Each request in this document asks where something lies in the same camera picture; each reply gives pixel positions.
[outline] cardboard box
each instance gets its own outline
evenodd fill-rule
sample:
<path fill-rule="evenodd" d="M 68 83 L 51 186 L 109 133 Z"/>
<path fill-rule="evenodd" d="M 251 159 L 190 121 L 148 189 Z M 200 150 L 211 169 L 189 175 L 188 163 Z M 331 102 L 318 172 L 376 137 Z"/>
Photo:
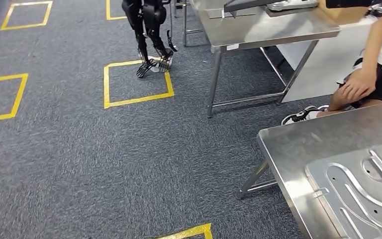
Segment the cardboard box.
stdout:
<path fill-rule="evenodd" d="M 367 13 L 368 7 L 327 8 L 326 0 L 320 0 L 318 7 L 339 25 L 359 22 Z"/>

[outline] metal stand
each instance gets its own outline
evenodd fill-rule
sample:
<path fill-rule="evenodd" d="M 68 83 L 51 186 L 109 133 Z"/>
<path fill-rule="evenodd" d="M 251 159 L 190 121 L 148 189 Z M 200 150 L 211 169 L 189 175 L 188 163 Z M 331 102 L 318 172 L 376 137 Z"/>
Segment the metal stand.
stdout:
<path fill-rule="evenodd" d="M 263 183 L 254 184 L 268 167 L 269 165 L 267 161 L 263 160 L 260 166 L 258 167 L 257 171 L 255 171 L 251 175 L 251 177 L 245 182 L 244 186 L 242 186 L 242 188 L 235 193 L 235 197 L 237 199 L 242 199 L 244 195 L 248 192 L 258 190 L 258 189 L 263 189 L 263 188 L 270 187 L 272 185 L 277 184 L 276 180 L 270 180 Z"/>
<path fill-rule="evenodd" d="M 190 5 L 190 3 L 187 2 L 187 0 L 183 0 L 183 3 L 182 3 L 182 12 L 183 12 L 182 37 L 183 37 L 184 47 L 187 46 L 187 34 L 203 32 L 203 30 L 201 30 L 201 29 L 187 30 L 187 6 L 189 6 L 189 5 Z"/>
<path fill-rule="evenodd" d="M 295 79 L 298 77 L 299 73 L 301 72 L 302 68 L 304 67 L 305 63 L 307 62 L 309 56 L 311 55 L 312 51 L 314 50 L 315 46 L 317 45 L 318 40 L 314 40 L 311 42 L 310 46 L 308 47 L 307 51 L 304 53 L 304 56 L 302 57 L 301 61 L 299 62 L 298 66 L 296 67 L 292 77 L 290 78 L 289 82 L 286 83 L 282 74 L 278 70 L 277 66 L 275 66 L 271 59 L 267 56 L 265 50 L 261 48 L 262 53 L 264 54 L 265 58 L 285 86 L 285 89 L 281 92 L 277 93 L 270 93 L 270 94 L 265 94 L 265 95 L 260 95 L 260 96 L 252 96 L 252 97 L 247 97 L 247 98 L 241 98 L 241 99 L 235 99 L 235 100 L 229 100 L 229 101 L 223 101 L 223 102 L 218 102 L 214 103 L 214 95 L 216 92 L 216 86 L 217 86 L 217 77 L 219 75 L 219 70 L 220 70 L 220 60 L 222 58 L 221 54 L 222 51 L 216 52 L 215 53 L 215 61 L 214 61 L 214 67 L 212 70 L 212 77 L 211 77 L 211 82 L 210 82 L 210 95 L 208 99 L 208 105 L 207 105 L 207 117 L 211 118 L 213 116 L 213 108 L 214 107 L 219 107 L 219 106 L 227 106 L 227 105 L 232 105 L 232 104 L 238 104 L 238 103 L 244 103 L 244 102 L 249 102 L 249 101 L 255 101 L 255 100 L 261 100 L 261 99 L 267 99 L 267 98 L 272 98 L 272 97 L 280 97 L 277 101 L 277 104 L 281 104 L 284 97 L 286 96 L 287 92 L 289 91 L 289 88 L 292 86 L 294 83 Z"/>
<path fill-rule="evenodd" d="M 173 15 L 174 15 L 174 18 L 177 18 L 178 16 L 177 16 L 177 7 L 178 6 L 182 6 L 182 2 L 177 2 L 176 0 L 173 0 L 172 1 L 172 5 L 173 5 L 173 10 L 172 10 L 172 12 L 173 12 Z"/>

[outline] white paper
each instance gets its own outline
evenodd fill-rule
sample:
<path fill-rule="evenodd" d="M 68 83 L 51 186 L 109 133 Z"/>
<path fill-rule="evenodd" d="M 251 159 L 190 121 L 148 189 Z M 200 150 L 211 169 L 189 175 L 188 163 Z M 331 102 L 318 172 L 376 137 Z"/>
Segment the white paper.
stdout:
<path fill-rule="evenodd" d="M 233 44 L 233 45 L 226 46 L 226 50 L 227 51 L 235 50 L 235 49 L 238 49 L 238 48 L 239 48 L 239 43 L 238 44 Z"/>

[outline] floor marking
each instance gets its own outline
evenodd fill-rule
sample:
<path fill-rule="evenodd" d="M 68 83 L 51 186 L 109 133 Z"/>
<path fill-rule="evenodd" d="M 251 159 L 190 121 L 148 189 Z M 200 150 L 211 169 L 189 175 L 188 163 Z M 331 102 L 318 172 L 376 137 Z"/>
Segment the floor marking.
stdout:
<path fill-rule="evenodd" d="M 0 115 L 0 120 L 13 118 L 17 114 L 18 107 L 21 102 L 22 93 L 24 92 L 25 83 L 27 82 L 28 74 L 24 73 L 24 74 L 10 75 L 10 76 L 0 76 L 0 81 L 7 81 L 7 80 L 18 79 L 18 78 L 21 78 L 21 83 L 18 88 L 17 95 L 15 97 L 14 105 L 12 106 L 11 112 L 9 114 Z"/>
<path fill-rule="evenodd" d="M 166 87 L 167 92 L 158 94 L 158 95 L 152 95 L 152 96 L 145 96 L 141 98 L 135 98 L 135 99 L 129 99 L 129 100 L 123 100 L 123 101 L 116 101 L 116 102 L 110 102 L 109 97 L 109 68 L 110 67 L 117 67 L 117 66 L 128 66 L 128 65 L 134 65 L 134 64 L 141 64 L 141 60 L 137 61 L 126 61 L 126 62 L 119 62 L 119 63 L 111 63 L 104 67 L 103 69 L 103 108 L 107 109 L 109 107 L 115 107 L 115 106 L 123 106 L 138 102 L 144 102 L 144 101 L 151 101 L 156 99 L 162 99 L 167 97 L 174 96 L 174 88 L 172 87 L 172 81 L 171 81 L 171 75 L 169 74 L 169 71 L 165 72 L 165 81 L 166 81 Z"/>
<path fill-rule="evenodd" d="M 205 239 L 213 239 L 213 236 L 211 235 L 210 227 L 211 227 L 211 223 L 207 223 L 207 224 L 190 228 L 183 232 L 175 233 L 170 236 L 159 238 L 159 239 L 184 239 L 184 238 L 193 237 L 199 234 L 204 234 Z"/>
<path fill-rule="evenodd" d="M 14 8 L 16 6 L 31 6 L 31 5 L 39 5 L 39 4 L 47 4 L 45 17 L 44 17 L 42 23 L 28 24 L 28 25 L 21 25 L 21 26 L 7 26 L 8 22 L 9 22 L 9 18 L 11 17 L 11 14 L 14 11 Z M 15 29 L 22 29 L 22 28 L 30 28 L 30 27 L 35 27 L 35 26 L 44 26 L 47 24 L 47 20 L 49 19 L 50 8 L 52 8 L 52 1 L 12 3 L 11 6 L 9 7 L 8 13 L 6 14 L 5 20 L 3 20 L 3 23 L 2 23 L 2 26 L 0 27 L 0 30 L 4 31 L 4 30 L 15 30 Z"/>
<path fill-rule="evenodd" d="M 126 19 L 126 16 L 110 16 L 110 0 L 106 0 L 106 19 L 107 20 L 120 20 Z"/>

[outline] gray carpet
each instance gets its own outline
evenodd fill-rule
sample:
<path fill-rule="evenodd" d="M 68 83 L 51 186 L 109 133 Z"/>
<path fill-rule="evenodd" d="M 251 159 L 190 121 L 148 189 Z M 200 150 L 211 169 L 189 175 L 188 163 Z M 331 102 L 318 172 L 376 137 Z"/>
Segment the gray carpet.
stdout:
<path fill-rule="evenodd" d="M 112 16 L 122 14 L 112 2 Z M 0 0 L 0 25 L 8 9 Z M 9 24 L 37 23 L 42 13 L 16 7 Z M 0 120 L 0 239 L 148 239 L 206 223 L 214 239 L 301 238 L 278 187 L 241 201 L 233 193 L 263 158 L 257 132 L 327 97 L 218 108 L 207 119 L 212 54 L 201 34 L 182 47 L 181 22 L 175 95 L 106 110 L 103 67 L 138 55 L 127 20 L 106 20 L 105 1 L 54 0 L 46 26 L 0 31 L 0 76 L 29 74 L 16 117 Z M 192 14 L 189 26 L 197 26 Z M 268 53 L 280 61 L 277 49 Z M 139 80 L 136 67 L 110 70 L 111 101 L 166 90 L 163 74 Z M 292 74 L 288 64 L 282 70 Z M 0 82 L 0 114 L 19 82 Z M 280 89 L 262 54 L 249 50 L 226 56 L 216 98 Z"/>

